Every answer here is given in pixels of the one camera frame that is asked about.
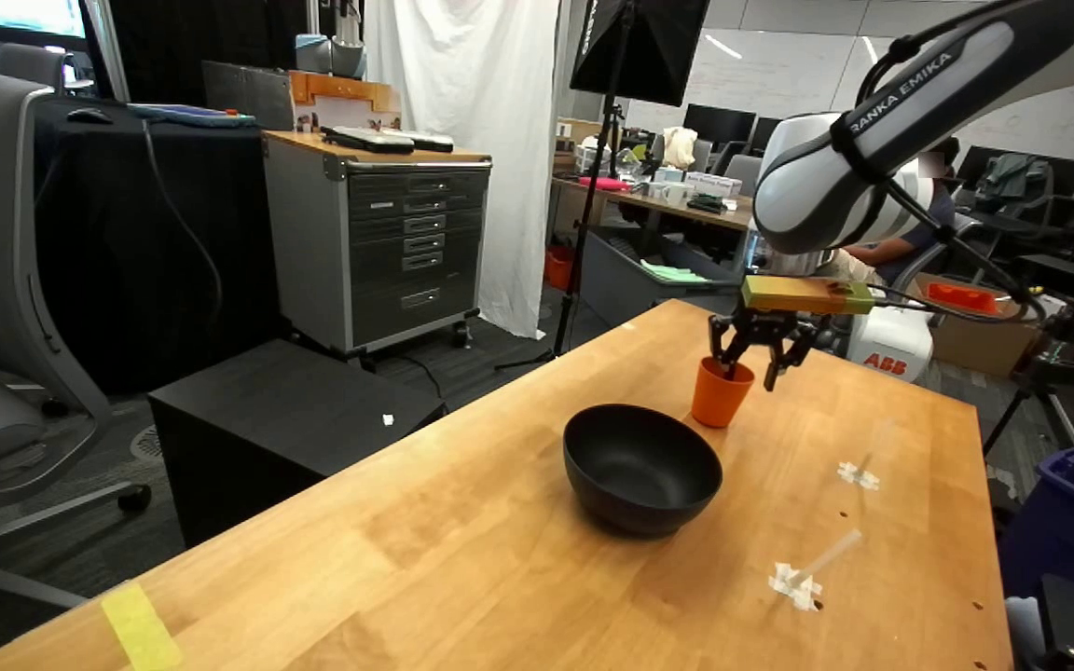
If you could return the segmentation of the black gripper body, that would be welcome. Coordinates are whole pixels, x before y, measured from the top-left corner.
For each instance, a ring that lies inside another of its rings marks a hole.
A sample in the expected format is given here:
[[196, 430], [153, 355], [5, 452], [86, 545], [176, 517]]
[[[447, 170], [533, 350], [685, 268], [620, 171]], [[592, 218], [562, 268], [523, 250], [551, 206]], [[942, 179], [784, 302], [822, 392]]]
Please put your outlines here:
[[744, 345], [815, 339], [824, 331], [824, 321], [810, 315], [744, 311], [736, 317], [736, 331]]

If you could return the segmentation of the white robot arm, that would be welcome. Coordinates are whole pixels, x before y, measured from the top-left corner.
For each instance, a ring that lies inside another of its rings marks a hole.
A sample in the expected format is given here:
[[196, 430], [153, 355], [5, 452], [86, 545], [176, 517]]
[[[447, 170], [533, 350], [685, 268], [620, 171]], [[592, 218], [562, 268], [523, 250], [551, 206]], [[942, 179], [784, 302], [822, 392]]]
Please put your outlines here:
[[838, 116], [777, 129], [754, 189], [754, 233], [777, 253], [835, 253], [932, 227], [925, 151], [1074, 48], [1074, 0], [993, 0], [901, 34]]

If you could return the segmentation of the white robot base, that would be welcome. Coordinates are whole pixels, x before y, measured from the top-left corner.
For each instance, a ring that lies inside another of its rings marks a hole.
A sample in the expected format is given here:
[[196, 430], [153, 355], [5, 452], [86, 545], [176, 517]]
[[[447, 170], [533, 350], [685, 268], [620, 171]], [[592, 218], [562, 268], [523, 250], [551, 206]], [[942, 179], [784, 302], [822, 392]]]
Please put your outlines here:
[[932, 363], [932, 327], [922, 311], [876, 305], [849, 327], [845, 358], [901, 380]]

